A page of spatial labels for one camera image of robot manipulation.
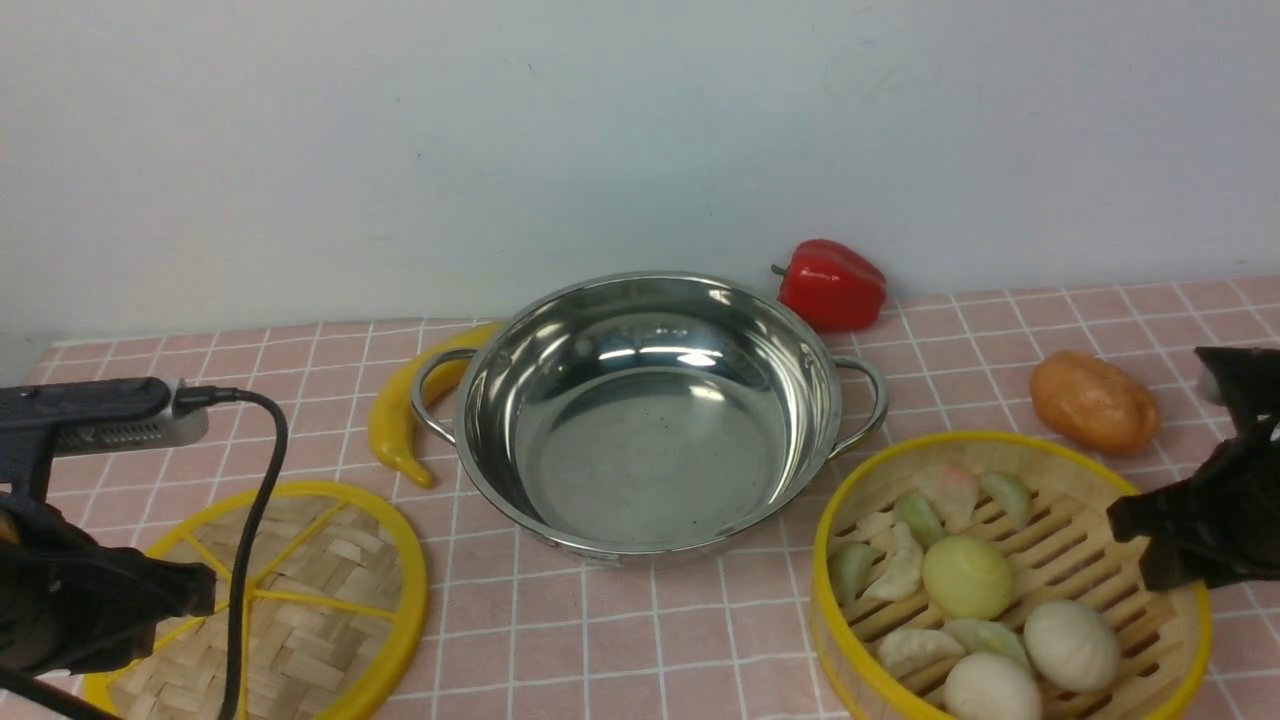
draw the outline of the black robotic claw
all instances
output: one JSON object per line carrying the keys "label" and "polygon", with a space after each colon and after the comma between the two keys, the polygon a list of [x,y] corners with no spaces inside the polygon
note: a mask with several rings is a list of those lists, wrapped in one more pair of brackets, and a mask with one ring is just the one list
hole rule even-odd
{"label": "black robotic claw", "polygon": [[172,446],[172,400],[155,378],[0,388],[0,667],[115,670],[151,653],[159,623],[214,612],[207,566],[102,547],[45,502],[56,455]]}
{"label": "black robotic claw", "polygon": [[1148,589],[1196,580],[1216,588],[1280,579],[1280,351],[1198,347],[1210,395],[1236,436],[1192,477],[1117,500],[1107,510],[1116,541],[1151,538],[1139,561]]}

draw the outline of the pot rim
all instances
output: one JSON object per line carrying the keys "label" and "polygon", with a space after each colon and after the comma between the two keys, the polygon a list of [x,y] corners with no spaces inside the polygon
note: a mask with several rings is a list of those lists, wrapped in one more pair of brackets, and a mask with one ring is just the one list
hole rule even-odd
{"label": "pot rim", "polygon": [[699,282],[708,286],[719,286],[724,290],[733,292],[740,292],[750,296],[751,299],[767,305],[780,316],[782,316],[787,324],[791,327],[800,340],[808,342],[815,350],[814,355],[818,357],[826,372],[827,382],[827,395],[829,402],[829,411],[827,414],[827,420],[823,425],[822,433],[818,438],[817,447],[819,448],[832,448],[836,445],[837,436],[840,433],[840,421],[844,416],[844,396],[840,388],[840,374],[836,366],[835,359],[827,345],[822,341],[822,337],[814,332],[799,315],[796,315],[790,307],[782,305],[777,300],[762,296],[754,290],[724,278],[716,275],[708,275],[701,273],[685,273],[677,270],[639,270],[627,273],[616,273],[611,275],[600,275],[588,281],[582,281],[554,292],[547,293],[543,297],[530,302],[511,316],[511,320],[494,333],[488,341],[484,342],[476,354],[471,357],[467,364],[466,373],[462,375],[462,380],[458,384],[458,404],[457,410],[454,410],[453,418],[453,434],[454,434],[454,447],[458,454],[458,461],[462,469],[466,471],[467,478],[471,484],[488,500],[494,507],[497,507],[503,515],[509,518],[521,528],[538,534],[541,539],[549,541],[557,547],[563,547],[571,552],[579,555],[585,555],[589,557],[598,559],[617,559],[622,556],[653,556],[664,555],[673,552],[694,551],[699,548],[705,548],[717,543],[722,543],[730,538],[737,537],[744,532],[754,528],[755,525],[763,523],[764,520],[773,516],[776,512],[782,510],[788,505],[797,495],[804,492],[805,488],[813,483],[813,479],[818,475],[823,466],[826,466],[827,456],[823,455],[823,461],[809,462],[801,465],[797,470],[804,471],[809,468],[806,473],[808,477],[799,477],[799,471],[794,473],[790,483],[786,484],[786,492],[778,495],[772,502],[764,505],[763,507],[755,509],[753,512],[744,515],[737,523],[732,525],[732,530],[722,534],[716,534],[708,537],[700,542],[649,542],[649,543],[627,543],[627,542],[609,542],[609,541],[596,541],[590,538],[584,538],[575,536],[572,533],[566,533],[563,530],[556,529],[540,520],[530,518],[525,512],[516,509],[511,502],[508,502],[493,484],[484,479],[484,474],[480,473],[479,466],[471,454],[471,447],[467,441],[466,433],[466,411],[470,407],[470,396],[475,386],[475,375],[481,366],[488,361],[489,356],[509,337],[512,329],[518,325],[522,320],[529,318],[534,311],[543,307],[544,305],[558,300],[566,295],[586,290],[595,286],[611,284],[627,281],[640,281],[640,279],[677,279],[677,281],[691,281]]}

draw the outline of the pot handle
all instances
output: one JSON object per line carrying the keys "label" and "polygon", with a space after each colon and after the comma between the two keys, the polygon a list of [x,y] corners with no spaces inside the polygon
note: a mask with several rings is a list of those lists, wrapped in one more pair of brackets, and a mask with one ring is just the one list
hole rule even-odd
{"label": "pot handle", "polygon": [[453,432],[445,428],[443,423],[431,415],[431,411],[426,409],[426,401],[422,400],[422,383],[426,382],[426,377],[431,374],[431,370],[439,368],[445,363],[452,363],[454,360],[466,360],[476,354],[472,347],[456,347],[453,350],[445,350],[444,352],[429,359],[422,363],[422,366],[417,369],[417,374],[413,375],[413,384],[408,391],[408,402],[413,407],[413,414],[417,415],[420,423],[428,427],[433,433],[440,436],[440,438],[457,447],[458,441],[453,437]]}
{"label": "pot handle", "polygon": [[884,424],[884,415],[888,414],[888,383],[884,382],[884,375],[876,369],[876,365],[858,357],[833,357],[832,360],[837,368],[858,370],[867,375],[867,379],[872,383],[872,415],[863,423],[861,428],[858,428],[858,432],[837,442],[836,447],[831,448],[831,454],[827,455],[828,462],[849,452],[867,439],[867,436],[878,430]]}

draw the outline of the white wall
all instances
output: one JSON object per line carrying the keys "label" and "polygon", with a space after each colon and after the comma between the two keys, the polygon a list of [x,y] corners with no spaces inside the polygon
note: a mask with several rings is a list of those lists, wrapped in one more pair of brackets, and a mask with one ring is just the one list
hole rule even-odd
{"label": "white wall", "polygon": [[818,234],[910,291],[1280,270],[1280,3],[0,3],[0,332],[771,288]]}

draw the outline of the red bell pepper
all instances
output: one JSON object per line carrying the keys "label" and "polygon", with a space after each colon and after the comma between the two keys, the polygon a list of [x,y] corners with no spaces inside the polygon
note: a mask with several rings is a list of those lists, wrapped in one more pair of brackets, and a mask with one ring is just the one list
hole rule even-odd
{"label": "red bell pepper", "polygon": [[888,283],[865,258],[829,240],[801,242],[783,269],[778,301],[818,332],[870,327],[888,297]]}

